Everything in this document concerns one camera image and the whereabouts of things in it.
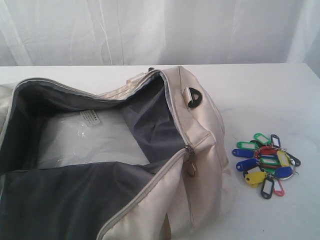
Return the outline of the beige duffel bag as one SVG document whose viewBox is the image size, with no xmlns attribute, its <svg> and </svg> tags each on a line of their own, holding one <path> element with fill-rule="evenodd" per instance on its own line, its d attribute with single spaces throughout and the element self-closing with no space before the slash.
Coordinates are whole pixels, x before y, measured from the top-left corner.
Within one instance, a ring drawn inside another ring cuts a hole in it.
<svg viewBox="0 0 320 240">
<path fill-rule="evenodd" d="M 182 66 L 102 95 L 39 77 L 2 85 L 0 237 L 186 240 L 235 200 L 224 136 Z"/>
</svg>

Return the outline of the white backdrop curtain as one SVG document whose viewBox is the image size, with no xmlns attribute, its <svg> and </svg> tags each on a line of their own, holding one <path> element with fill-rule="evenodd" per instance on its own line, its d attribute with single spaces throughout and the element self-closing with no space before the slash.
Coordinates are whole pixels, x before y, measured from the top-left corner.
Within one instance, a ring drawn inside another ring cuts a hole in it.
<svg viewBox="0 0 320 240">
<path fill-rule="evenodd" d="M 317 0 L 3 0 L 2 66 L 307 63 Z"/>
</svg>

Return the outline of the bunch of colourful key tags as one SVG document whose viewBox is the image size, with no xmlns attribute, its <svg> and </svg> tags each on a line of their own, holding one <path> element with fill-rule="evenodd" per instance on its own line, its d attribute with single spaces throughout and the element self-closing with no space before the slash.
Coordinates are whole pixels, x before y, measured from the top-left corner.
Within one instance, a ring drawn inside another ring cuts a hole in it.
<svg viewBox="0 0 320 240">
<path fill-rule="evenodd" d="M 266 136 L 257 132 L 252 140 L 237 142 L 231 153 L 242 158 L 235 167 L 246 184 L 252 188 L 261 187 L 260 195 L 265 200 L 273 195 L 283 197 L 282 181 L 298 175 L 297 167 L 301 166 L 301 161 L 282 147 L 276 134 Z"/>
</svg>

